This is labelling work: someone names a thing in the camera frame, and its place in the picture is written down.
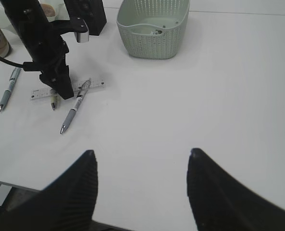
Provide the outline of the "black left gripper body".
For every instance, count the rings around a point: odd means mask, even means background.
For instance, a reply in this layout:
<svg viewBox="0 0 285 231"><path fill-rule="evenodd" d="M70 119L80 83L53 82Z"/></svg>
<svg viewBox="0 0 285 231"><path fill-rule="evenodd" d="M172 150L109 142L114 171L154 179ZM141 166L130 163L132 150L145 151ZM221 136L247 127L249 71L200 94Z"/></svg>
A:
<svg viewBox="0 0 285 231"><path fill-rule="evenodd" d="M69 52L61 35L52 31L52 25L42 14L22 14L22 42L32 61L24 62L25 71L55 70L67 65L65 55Z"/></svg>

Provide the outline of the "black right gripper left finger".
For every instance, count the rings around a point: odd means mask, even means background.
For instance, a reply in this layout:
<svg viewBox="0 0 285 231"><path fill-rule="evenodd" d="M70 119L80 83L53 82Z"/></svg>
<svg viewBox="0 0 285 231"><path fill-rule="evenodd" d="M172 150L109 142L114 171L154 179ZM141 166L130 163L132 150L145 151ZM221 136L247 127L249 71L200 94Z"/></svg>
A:
<svg viewBox="0 0 285 231"><path fill-rule="evenodd" d="M97 160L87 150L43 191L0 215L0 231L87 231L97 196Z"/></svg>

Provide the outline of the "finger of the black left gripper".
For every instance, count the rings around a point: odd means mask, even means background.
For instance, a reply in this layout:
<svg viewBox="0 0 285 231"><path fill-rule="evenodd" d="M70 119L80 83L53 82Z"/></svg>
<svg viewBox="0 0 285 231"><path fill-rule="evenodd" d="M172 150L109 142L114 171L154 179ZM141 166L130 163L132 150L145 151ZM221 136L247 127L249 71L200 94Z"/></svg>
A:
<svg viewBox="0 0 285 231"><path fill-rule="evenodd" d="M74 96L68 65L60 65L57 69L44 71L39 75L42 83L54 89L64 100Z"/></svg>

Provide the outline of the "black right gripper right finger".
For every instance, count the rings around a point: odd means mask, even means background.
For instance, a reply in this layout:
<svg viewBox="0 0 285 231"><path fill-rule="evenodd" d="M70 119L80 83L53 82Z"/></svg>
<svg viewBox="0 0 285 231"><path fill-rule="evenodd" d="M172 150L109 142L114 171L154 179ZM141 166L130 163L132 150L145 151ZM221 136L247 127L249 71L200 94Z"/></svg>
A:
<svg viewBox="0 0 285 231"><path fill-rule="evenodd" d="M285 210L237 181L202 149L193 148L187 196L199 231L285 231Z"/></svg>

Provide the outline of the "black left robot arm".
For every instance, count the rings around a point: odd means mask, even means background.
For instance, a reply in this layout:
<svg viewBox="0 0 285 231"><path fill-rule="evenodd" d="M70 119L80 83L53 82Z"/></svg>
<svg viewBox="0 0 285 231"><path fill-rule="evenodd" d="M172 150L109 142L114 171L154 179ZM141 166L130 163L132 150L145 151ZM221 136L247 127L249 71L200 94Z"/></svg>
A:
<svg viewBox="0 0 285 231"><path fill-rule="evenodd" d="M5 14L27 49L32 62L24 62L24 71L39 71L39 79L63 99L74 96L66 64L66 42L56 32L37 0L2 0Z"/></svg>

